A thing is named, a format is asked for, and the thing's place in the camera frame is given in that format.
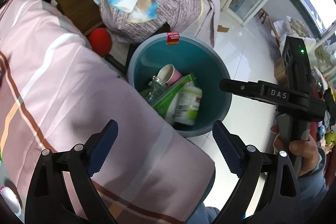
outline pink paper cup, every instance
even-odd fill
[[[160,69],[157,74],[163,84],[173,85],[182,78],[180,72],[172,64],[168,64]]]

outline wooden drawer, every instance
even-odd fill
[[[93,26],[101,24],[99,7],[93,0],[57,0],[57,2],[61,12],[83,34],[87,34]]]

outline red ball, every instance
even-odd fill
[[[104,57],[112,48],[112,41],[109,32],[105,28],[97,28],[89,35],[92,50]]]

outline trash bin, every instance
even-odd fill
[[[219,89],[222,79],[230,79],[223,61],[197,38],[180,34],[177,45],[167,45],[167,33],[162,33],[144,41],[134,52],[128,68],[128,82],[137,91],[143,91],[152,76],[167,64],[173,64],[182,75],[193,72],[203,91],[196,124],[192,127],[178,124],[174,129],[184,137],[210,132],[214,121],[224,120],[231,105],[231,93]]]

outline wooden stool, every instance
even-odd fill
[[[259,12],[261,12],[261,16],[259,18],[263,18],[261,23],[264,24],[268,13],[263,8],[261,8]]]

